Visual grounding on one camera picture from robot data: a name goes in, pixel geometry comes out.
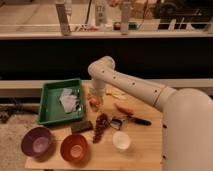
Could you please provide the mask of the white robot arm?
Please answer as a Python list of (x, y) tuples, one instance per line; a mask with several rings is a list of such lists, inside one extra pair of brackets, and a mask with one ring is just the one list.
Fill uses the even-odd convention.
[(213, 99), (206, 93), (117, 72), (110, 56), (91, 63), (88, 73), (92, 94), (102, 96), (110, 84), (163, 113), (162, 171), (213, 171)]

